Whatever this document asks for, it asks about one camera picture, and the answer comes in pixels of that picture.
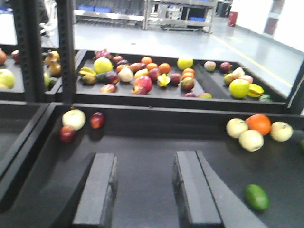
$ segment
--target red apple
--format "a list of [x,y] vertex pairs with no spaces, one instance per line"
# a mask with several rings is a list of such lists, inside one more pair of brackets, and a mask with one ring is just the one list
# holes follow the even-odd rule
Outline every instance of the red apple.
[[152,90],[153,87],[152,80],[147,75],[140,76],[134,80],[134,88],[136,88],[137,86],[143,87],[146,93],[148,93]]
[[116,90],[117,90],[117,87],[114,84],[106,84],[103,87],[101,87],[100,92],[115,93]]
[[232,65],[229,62],[223,62],[219,65],[221,72],[228,73],[231,70]]
[[96,112],[91,116],[90,123],[92,128],[101,128],[105,123],[105,116],[101,112]]
[[64,143],[72,143],[76,138],[76,130],[70,126],[65,125],[60,129],[60,140]]
[[181,83],[182,89],[185,91],[190,91],[191,89],[194,88],[194,85],[195,85],[194,79],[191,77],[187,77],[187,78],[183,79],[180,83]]
[[181,74],[179,73],[173,73],[168,76],[170,78],[170,83],[173,85],[178,85],[181,82]]
[[124,58],[123,58],[122,56],[114,56],[114,57],[112,58],[112,61],[113,61],[114,65],[117,66],[117,63],[118,63],[119,61],[122,61],[123,59],[124,59]]
[[104,77],[105,81],[107,83],[110,83],[110,84],[114,84],[116,85],[119,81],[120,81],[120,78],[118,76],[118,73],[115,72],[115,71],[108,71],[106,74],[105,74],[105,77]]
[[19,57],[19,50],[14,50],[11,53],[12,58],[15,60],[16,63],[20,62],[20,57]]
[[196,97],[196,95],[193,92],[188,92],[188,93],[184,94],[183,96],[186,96],[186,97]]
[[153,68],[148,73],[148,76],[153,82],[156,82],[158,80],[159,75],[161,75],[159,68]]
[[135,86],[132,91],[132,94],[147,94],[147,91],[145,90],[144,87],[141,86]]

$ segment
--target apple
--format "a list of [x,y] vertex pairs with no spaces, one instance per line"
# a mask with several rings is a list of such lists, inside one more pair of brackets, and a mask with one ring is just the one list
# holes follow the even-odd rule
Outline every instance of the apple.
[[221,72],[227,73],[229,70],[231,70],[232,65],[229,62],[223,62],[219,65],[219,68]]
[[187,77],[187,78],[183,79],[180,83],[181,83],[182,89],[185,91],[190,91],[191,89],[194,88],[194,85],[195,85],[195,81],[191,77]]
[[159,75],[161,75],[159,68],[153,68],[148,73],[148,76],[153,82],[156,82],[158,80]]
[[147,91],[145,90],[144,87],[142,86],[135,86],[132,90],[131,90],[132,94],[147,94]]
[[235,79],[229,85],[229,91],[234,98],[243,98],[249,93],[250,83],[244,79]]
[[248,124],[239,118],[233,118],[229,120],[226,124],[227,134],[235,139],[238,139],[241,133],[249,129]]
[[112,65],[112,62],[108,58],[100,57],[97,60],[95,60],[94,69],[95,69],[96,73],[100,74],[100,73],[104,73],[104,72],[113,70],[113,65]]
[[207,93],[207,92],[205,92],[205,93],[200,93],[200,94],[198,95],[198,97],[199,97],[199,98],[212,98],[212,94],[211,94],[211,93]]
[[257,151],[264,144],[263,135],[257,130],[247,130],[242,132],[238,141],[245,150],[250,152]]
[[90,123],[92,128],[101,128],[105,123],[105,115],[101,112],[96,112],[91,116]]
[[109,83],[109,84],[106,84],[103,87],[101,87],[100,92],[102,92],[102,93],[115,93],[116,90],[117,90],[116,85]]
[[193,66],[193,57],[190,55],[183,55],[177,59],[177,67],[180,70],[191,68]]
[[3,65],[8,59],[7,54],[0,48],[0,65]]
[[253,77],[250,75],[242,75],[241,77],[239,77],[240,79],[244,79],[247,80],[250,84],[253,83]]
[[279,142],[288,140],[294,133],[292,126],[284,122],[274,122],[271,125],[270,135],[271,137]]
[[118,73],[116,71],[108,71],[106,74],[105,74],[105,77],[104,77],[105,81],[107,83],[111,83],[111,84],[114,84],[116,85],[119,81],[120,81],[120,78],[118,76]]
[[19,57],[19,50],[14,50],[11,53],[12,58],[15,60],[16,63],[20,62],[20,57]]
[[72,143],[76,138],[76,130],[70,126],[66,125],[60,129],[60,140],[64,143]]
[[204,68],[207,70],[207,71],[214,71],[215,68],[217,67],[217,64],[214,62],[214,61],[207,61],[204,63]]
[[184,94],[183,96],[185,96],[185,97],[196,97],[196,95],[193,92],[188,92],[188,93]]
[[119,61],[122,61],[124,58],[122,57],[122,56],[114,56],[113,58],[112,58],[112,61],[113,61],[113,63],[114,63],[114,66],[118,66],[118,62]]
[[168,76],[170,78],[170,83],[173,85],[178,85],[181,82],[181,74],[179,73],[173,73]]
[[62,124],[64,126],[69,125],[74,128],[75,131],[81,129],[86,122],[86,115],[79,109],[72,109],[62,115]]
[[9,89],[15,85],[14,74],[8,69],[0,69],[0,84],[6,85]]
[[232,74],[232,73],[226,74],[226,75],[224,76],[224,82],[225,82],[226,85],[230,85],[230,83],[231,83],[233,80],[235,80],[235,79],[236,79],[236,77],[235,77],[235,75]]
[[134,80],[134,88],[142,87],[145,89],[146,94],[153,88],[152,80],[149,76],[143,75]]
[[232,73],[235,75],[236,78],[240,78],[241,76],[245,75],[244,70],[241,67],[238,67]]
[[123,82],[131,82],[133,80],[133,72],[129,68],[123,68],[118,76]]

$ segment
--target gray floor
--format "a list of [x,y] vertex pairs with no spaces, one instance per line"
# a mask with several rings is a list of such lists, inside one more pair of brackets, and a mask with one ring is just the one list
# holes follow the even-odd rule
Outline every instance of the gray floor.
[[[2,26],[11,27],[11,23]],[[74,25],[75,49],[101,50],[113,53],[143,54],[165,57],[192,55],[195,59],[237,61],[289,95],[304,53],[240,27],[227,25],[227,18],[214,18],[213,33],[201,31],[164,31],[149,27],[77,22]],[[0,37],[0,43],[15,44],[14,33]],[[58,47],[55,33],[51,40]],[[43,46],[49,43],[43,40]]]

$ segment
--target lime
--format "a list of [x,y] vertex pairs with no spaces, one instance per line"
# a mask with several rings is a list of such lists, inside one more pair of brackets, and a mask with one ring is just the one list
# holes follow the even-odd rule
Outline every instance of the lime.
[[249,184],[246,188],[245,198],[254,210],[263,211],[269,206],[266,192],[257,184]]

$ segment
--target metal shelf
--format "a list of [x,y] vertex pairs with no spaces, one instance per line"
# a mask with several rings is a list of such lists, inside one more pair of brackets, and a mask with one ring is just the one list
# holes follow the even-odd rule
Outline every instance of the metal shelf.
[[[179,6],[179,7],[186,7],[187,8],[187,15],[185,19],[170,19],[170,18],[164,18],[164,17],[155,17],[151,15],[152,7],[155,4],[159,5],[173,5],[173,6]],[[187,26],[197,26],[197,27],[208,27],[207,30],[205,30],[208,33],[212,32],[212,20],[215,14],[217,1],[200,1],[200,0],[148,0],[147,6],[146,6],[146,18],[144,23],[144,29],[148,29],[149,22],[158,23],[161,25],[170,25],[172,26],[172,29],[175,29],[178,26],[183,26],[186,30],[189,30],[189,28],[186,28]],[[189,17],[189,11],[190,8],[202,8],[206,9],[205,17],[209,17],[207,19],[207,22],[202,21],[193,21],[188,20]],[[211,15],[208,16],[208,11],[212,10]]]
[[142,22],[144,20],[144,16],[125,15],[125,14],[118,14],[118,13],[100,13],[100,12],[90,12],[90,11],[84,11],[84,10],[75,10],[74,14],[76,16],[117,19],[117,20],[130,20],[130,21],[139,21],[139,22]]

